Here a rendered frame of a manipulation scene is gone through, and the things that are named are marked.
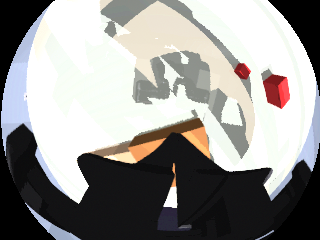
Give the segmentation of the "brown square block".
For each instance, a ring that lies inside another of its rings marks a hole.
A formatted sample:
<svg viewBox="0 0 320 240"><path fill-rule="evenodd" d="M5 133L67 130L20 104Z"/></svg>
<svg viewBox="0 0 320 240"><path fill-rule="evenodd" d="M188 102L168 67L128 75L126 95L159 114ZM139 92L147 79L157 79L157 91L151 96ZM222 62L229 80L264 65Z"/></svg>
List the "brown square block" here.
<svg viewBox="0 0 320 240"><path fill-rule="evenodd" d="M205 135L205 125L200 119L183 121L183 123L169 125L169 127L133 137L133 140L129 143L129 151L135 156L136 161L144 159L148 156L148 153L155 151L172 132L183 133L184 137L187 137L195 147L208 156L208 159L211 159L209 157L208 139Z"/></svg>

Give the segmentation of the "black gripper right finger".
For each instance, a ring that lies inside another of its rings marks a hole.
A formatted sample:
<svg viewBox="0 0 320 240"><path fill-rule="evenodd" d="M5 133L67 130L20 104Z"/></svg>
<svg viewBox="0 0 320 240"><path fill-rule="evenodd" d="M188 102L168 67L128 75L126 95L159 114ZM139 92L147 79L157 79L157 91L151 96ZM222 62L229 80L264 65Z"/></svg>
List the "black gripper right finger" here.
<svg viewBox="0 0 320 240"><path fill-rule="evenodd" d="M227 171L208 159L183 133L177 133L175 152L177 228L192 228L221 196L267 183L273 168Z"/></svg>

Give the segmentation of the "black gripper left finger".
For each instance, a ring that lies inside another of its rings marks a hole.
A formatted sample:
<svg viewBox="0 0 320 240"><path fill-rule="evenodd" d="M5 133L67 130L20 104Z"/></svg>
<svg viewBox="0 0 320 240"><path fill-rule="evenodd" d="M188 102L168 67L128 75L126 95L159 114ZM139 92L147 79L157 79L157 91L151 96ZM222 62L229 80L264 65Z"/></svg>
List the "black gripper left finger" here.
<svg viewBox="0 0 320 240"><path fill-rule="evenodd" d="M137 163L123 163L92 153L81 153L77 156L77 165L88 185L93 184L132 199L151 201L151 220L157 221L175 181L172 169L177 144L177 132L172 132L155 151Z"/></svg>

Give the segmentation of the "tan flat block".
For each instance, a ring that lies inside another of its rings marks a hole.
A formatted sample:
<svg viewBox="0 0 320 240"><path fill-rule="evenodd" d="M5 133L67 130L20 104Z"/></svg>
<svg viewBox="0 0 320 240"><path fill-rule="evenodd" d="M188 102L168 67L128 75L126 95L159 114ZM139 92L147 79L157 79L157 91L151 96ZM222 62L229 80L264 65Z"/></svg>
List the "tan flat block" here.
<svg viewBox="0 0 320 240"><path fill-rule="evenodd" d="M103 156L105 159L123 161L123 163L137 163L135 156L129 151L129 141L128 143L113 145L111 148L97 149L97 151L87 153Z"/></svg>

